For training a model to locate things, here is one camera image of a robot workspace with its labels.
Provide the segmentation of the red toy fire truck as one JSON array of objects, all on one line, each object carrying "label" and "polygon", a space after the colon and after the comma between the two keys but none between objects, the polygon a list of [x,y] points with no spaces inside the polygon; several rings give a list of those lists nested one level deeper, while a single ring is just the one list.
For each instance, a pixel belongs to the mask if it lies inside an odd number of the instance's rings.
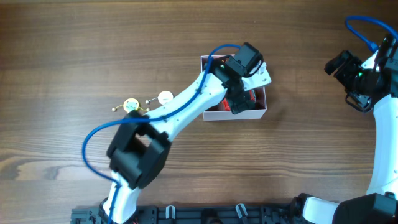
[{"label": "red toy fire truck", "polygon": [[256,94],[254,90],[244,91],[236,96],[227,96],[221,101],[222,108],[238,114],[256,107]]}]

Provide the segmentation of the pink cardboard box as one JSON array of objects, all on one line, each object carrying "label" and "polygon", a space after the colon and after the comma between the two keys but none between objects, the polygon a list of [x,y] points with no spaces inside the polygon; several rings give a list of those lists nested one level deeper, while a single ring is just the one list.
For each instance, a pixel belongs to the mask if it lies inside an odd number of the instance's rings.
[{"label": "pink cardboard box", "polygon": [[253,110],[246,110],[238,114],[232,114],[222,108],[221,103],[212,106],[203,112],[204,121],[227,121],[240,119],[261,119],[267,111],[266,87],[252,89],[256,94],[256,107]]}]

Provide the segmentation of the white wooden rattle drum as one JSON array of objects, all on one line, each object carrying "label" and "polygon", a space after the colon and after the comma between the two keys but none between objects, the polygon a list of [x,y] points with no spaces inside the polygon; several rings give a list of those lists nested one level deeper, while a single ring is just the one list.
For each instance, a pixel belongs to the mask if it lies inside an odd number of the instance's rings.
[{"label": "white wooden rattle drum", "polygon": [[171,100],[173,100],[173,98],[174,98],[173,93],[168,90],[165,90],[165,91],[160,92],[157,97],[150,99],[150,100],[146,100],[145,103],[147,105],[149,105],[152,101],[158,100],[158,102],[160,104],[164,105],[164,104],[170,102]]}]

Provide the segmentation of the yellow wooden rattle drum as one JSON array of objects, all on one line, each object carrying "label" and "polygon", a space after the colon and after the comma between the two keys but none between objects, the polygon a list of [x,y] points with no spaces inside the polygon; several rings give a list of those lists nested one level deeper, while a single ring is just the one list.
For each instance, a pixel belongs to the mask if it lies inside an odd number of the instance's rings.
[{"label": "yellow wooden rattle drum", "polygon": [[142,108],[140,102],[135,98],[126,99],[123,104],[113,107],[111,111],[116,112],[120,108],[122,108],[126,113],[139,110],[146,112],[150,111],[150,108]]}]

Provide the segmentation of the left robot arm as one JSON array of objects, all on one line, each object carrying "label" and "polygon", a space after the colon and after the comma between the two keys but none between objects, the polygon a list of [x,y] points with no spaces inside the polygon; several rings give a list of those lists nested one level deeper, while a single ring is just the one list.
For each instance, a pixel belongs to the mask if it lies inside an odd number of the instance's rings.
[{"label": "left robot arm", "polygon": [[144,115],[130,111],[118,121],[108,147],[113,188],[103,204],[108,223],[125,223],[136,212],[136,202],[164,168],[172,141],[197,116],[226,100],[232,114],[253,110],[250,90],[268,84],[261,73],[262,54],[245,42],[234,55],[208,56],[206,68],[184,91]]}]

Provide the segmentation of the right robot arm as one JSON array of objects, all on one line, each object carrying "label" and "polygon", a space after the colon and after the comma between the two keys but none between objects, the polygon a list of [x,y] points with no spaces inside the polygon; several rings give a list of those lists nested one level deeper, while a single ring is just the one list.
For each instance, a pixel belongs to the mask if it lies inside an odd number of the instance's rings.
[{"label": "right robot arm", "polygon": [[344,202],[300,194],[290,204],[289,222],[397,223],[397,35],[387,34],[365,62],[342,51],[325,72],[344,86],[348,105],[373,113],[373,173],[366,194]]}]

